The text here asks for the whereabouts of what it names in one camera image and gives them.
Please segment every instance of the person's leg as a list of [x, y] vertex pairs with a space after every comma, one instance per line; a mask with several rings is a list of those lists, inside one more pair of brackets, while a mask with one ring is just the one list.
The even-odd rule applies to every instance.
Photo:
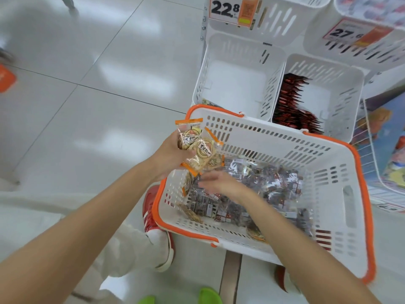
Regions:
[[173, 239], [170, 233], [157, 226], [151, 213], [157, 191], [158, 186], [151, 187], [143, 202], [144, 232], [123, 223], [76, 286], [72, 296], [85, 296], [107, 303], [106, 296], [111, 297], [111, 294], [99, 290], [107, 276], [120, 277], [143, 268], [162, 272], [170, 267], [175, 249]]

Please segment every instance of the barcode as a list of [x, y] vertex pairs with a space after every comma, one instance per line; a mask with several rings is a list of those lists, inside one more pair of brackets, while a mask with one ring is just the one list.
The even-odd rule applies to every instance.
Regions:
[[240, 14], [240, 18], [242, 18], [242, 19], [245, 18], [245, 19], [250, 20], [254, 10], [255, 10], [255, 5], [254, 4], [246, 4], [243, 7], [243, 11]]

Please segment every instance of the lime green slipper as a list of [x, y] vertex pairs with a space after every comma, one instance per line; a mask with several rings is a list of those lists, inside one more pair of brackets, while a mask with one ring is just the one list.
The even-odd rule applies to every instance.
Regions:
[[138, 302], [138, 304], [155, 304], [155, 297], [154, 296], [144, 297], [142, 300]]
[[222, 304], [218, 292], [212, 288], [201, 288], [198, 304]]

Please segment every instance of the person's right hand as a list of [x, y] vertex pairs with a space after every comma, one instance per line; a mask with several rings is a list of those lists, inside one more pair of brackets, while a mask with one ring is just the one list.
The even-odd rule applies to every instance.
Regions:
[[205, 189], [209, 194], [223, 194], [232, 201], [240, 203], [240, 198], [248, 188], [225, 172], [211, 171], [201, 175], [198, 186]]

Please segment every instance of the forearm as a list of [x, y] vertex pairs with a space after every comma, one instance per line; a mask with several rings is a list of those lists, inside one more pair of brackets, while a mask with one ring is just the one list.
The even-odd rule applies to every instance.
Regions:
[[255, 192], [244, 190], [239, 202], [245, 206], [309, 303], [379, 303], [346, 267]]
[[0, 264], [4, 303], [62, 303], [155, 175], [144, 161]]

